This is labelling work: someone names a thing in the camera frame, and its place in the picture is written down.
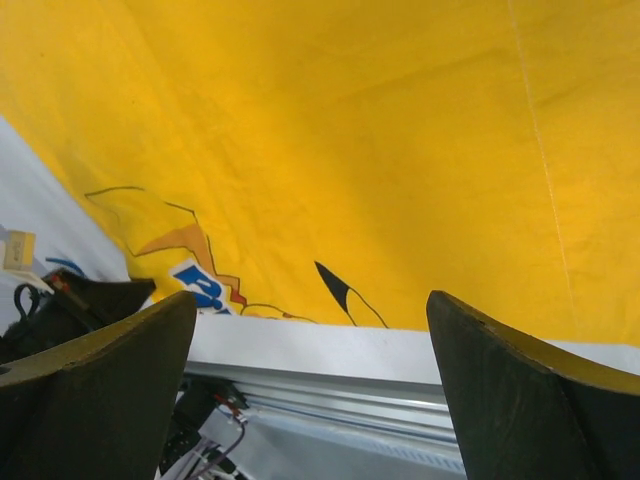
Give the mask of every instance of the cartoon character print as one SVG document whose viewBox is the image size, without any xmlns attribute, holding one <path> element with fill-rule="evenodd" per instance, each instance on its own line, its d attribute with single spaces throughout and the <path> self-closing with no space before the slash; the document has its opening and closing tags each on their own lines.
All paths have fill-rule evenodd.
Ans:
<svg viewBox="0 0 640 480">
<path fill-rule="evenodd" d="M 165 270 L 165 274 L 168 273 L 186 290 L 193 292 L 199 308 L 218 314 L 237 313 L 317 323 L 274 305 L 248 301 L 241 293 L 240 278 L 221 273 L 216 268 L 210 238 L 201 227 L 194 210 L 166 202 L 136 186 L 108 188 L 87 193 L 85 197 L 94 206 L 111 214 L 111 221 L 121 231 L 126 253 L 134 259 L 172 250 L 186 250 L 189 258 L 178 262 L 168 272 Z M 140 212 L 149 212 L 154 222 L 142 220 Z M 141 221 L 145 222 L 145 228 L 136 228 Z M 324 265 L 319 262 L 315 262 L 315 265 L 320 279 L 354 326 L 388 328 L 382 317 L 356 290 Z"/>
</svg>

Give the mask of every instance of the yellow fabric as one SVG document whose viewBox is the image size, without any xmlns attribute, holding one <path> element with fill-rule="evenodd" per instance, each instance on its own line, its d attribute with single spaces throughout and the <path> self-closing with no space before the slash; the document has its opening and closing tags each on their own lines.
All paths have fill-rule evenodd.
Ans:
<svg viewBox="0 0 640 480">
<path fill-rule="evenodd" d="M 640 345 L 639 2 L 0 4 L 2 114 L 158 295 Z"/>
</svg>

